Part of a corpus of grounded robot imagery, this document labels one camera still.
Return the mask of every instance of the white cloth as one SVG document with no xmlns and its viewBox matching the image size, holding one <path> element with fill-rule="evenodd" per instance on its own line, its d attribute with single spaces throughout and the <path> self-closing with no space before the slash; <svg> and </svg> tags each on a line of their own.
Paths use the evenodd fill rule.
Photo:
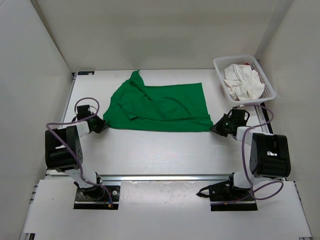
<svg viewBox="0 0 320 240">
<path fill-rule="evenodd" d="M 233 100 L 258 99 L 265 90 L 256 70 L 250 65 L 231 64 L 224 69 L 226 88 Z"/>
</svg>

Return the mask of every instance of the purple cable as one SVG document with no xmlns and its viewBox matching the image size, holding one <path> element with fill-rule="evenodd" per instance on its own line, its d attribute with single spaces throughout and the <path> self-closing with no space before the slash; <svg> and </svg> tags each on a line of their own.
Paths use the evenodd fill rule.
<svg viewBox="0 0 320 240">
<path fill-rule="evenodd" d="M 276 180 L 276 181 L 271 181 L 271 182 L 268 182 L 260 187 L 258 187 L 256 190 L 254 190 L 254 186 L 253 186 L 253 183 L 252 181 L 250 180 L 249 178 L 249 175 L 248 175 L 248 171 L 247 171 L 247 166 L 246 166 L 246 158 L 245 158 L 245 139 L 246 139 L 246 135 L 247 133 L 251 130 L 251 129 L 254 129 L 254 128 L 257 128 L 257 127 L 262 127 L 264 125 L 267 125 L 269 124 L 275 117 L 274 113 L 269 109 L 269 108 L 266 108 L 265 106 L 261 106 L 261 105 L 258 105 L 258 104 L 248 104 L 248 105 L 245 105 L 246 107 L 259 107 L 259 108 L 262 108 L 262 109 L 265 109 L 267 110 L 270 114 L 271 114 L 271 118 L 269 121 L 265 122 L 265 123 L 262 123 L 262 124 L 259 124 L 259 125 L 255 125 L 255 126 L 251 126 L 251 127 L 248 127 L 244 133 L 243 133 L 243 137 L 242 137 L 242 143 L 241 143 L 241 155 L 242 155 L 242 165 L 243 165 L 243 169 L 244 169 L 244 174 L 245 174 L 245 177 L 246 179 L 248 180 L 248 182 L 250 183 L 251 187 L 250 187 L 250 194 L 245 196 L 245 197 L 242 197 L 240 199 L 237 199 L 237 200 L 232 200 L 232 201 L 221 201 L 221 202 L 215 202 L 215 203 L 211 203 L 212 205 L 225 205 L 225 204 L 234 204 L 238 201 L 242 201 L 246 198 L 248 198 L 249 196 L 251 196 L 253 199 L 255 200 L 266 200 L 266 199 L 270 199 L 272 197 L 274 197 L 275 195 L 277 195 L 284 187 L 284 183 L 280 180 Z M 280 183 L 281 186 L 280 188 L 273 194 L 271 194 L 270 196 L 266 196 L 266 197 L 262 197 L 262 198 L 258 198 L 258 197 L 255 197 L 254 196 L 254 193 L 256 193 L 257 191 L 271 185 L 271 184 L 277 184 L 277 183 Z"/>
<path fill-rule="evenodd" d="M 80 169 L 80 178 L 81 178 L 84 182 L 86 182 L 87 184 L 90 184 L 90 185 L 93 185 L 93 186 L 102 187 L 102 188 L 106 191 L 106 193 L 108 194 L 108 196 L 109 196 L 109 204 L 112 205 L 111 194 L 110 194 L 109 190 L 107 189 L 107 187 L 104 186 L 103 184 L 94 183 L 94 182 L 88 181 L 88 180 L 86 180 L 86 179 L 84 178 L 84 170 L 83 170 L 83 168 L 82 168 L 82 165 L 81 165 L 81 162 L 80 162 L 78 156 L 72 151 L 72 149 L 67 145 L 67 143 L 66 143 L 65 141 L 63 141 L 62 138 L 59 137 L 59 135 L 56 134 L 55 131 L 54 131 L 52 128 L 50 128 L 50 125 L 61 125 L 61 126 L 63 126 L 63 125 L 72 125 L 72 124 L 76 124 L 76 123 L 79 123 L 79 122 L 82 122 L 82 121 L 86 121 L 86 120 L 88 120 L 88 119 L 91 119 L 91 118 L 97 116 L 97 114 L 98 114 L 98 112 L 99 112 L 99 109 L 100 109 L 100 104 L 99 104 L 99 102 L 98 102 L 95 98 L 93 98 L 93 97 L 84 97 L 84 98 L 81 98 L 80 100 L 78 100 L 78 101 L 75 103 L 75 105 L 74 105 L 74 111 L 76 111 L 76 108 L 77 108 L 78 103 L 81 102 L 82 100 L 86 100 L 86 99 L 93 100 L 93 101 L 95 101 L 96 104 L 97 104 L 96 112 L 95 112 L 93 115 L 88 116 L 88 117 L 85 117 L 85 118 L 83 118 L 83 119 L 81 119 L 81 120 L 79 120 L 79 121 L 71 121 L 71 122 L 63 122 L 63 123 L 59 123 L 59 122 L 49 122 L 49 123 L 47 123 L 45 126 L 46 126 L 46 128 L 50 131 L 50 133 L 52 133 L 52 135 L 54 135 L 55 138 L 58 139 L 59 142 L 60 142 L 61 144 L 63 144 L 63 145 L 65 146 L 65 148 L 69 151 L 69 153 L 72 155 L 72 157 L 73 157 L 73 159 L 75 160 L 76 164 L 79 166 L 79 169 Z"/>
</svg>

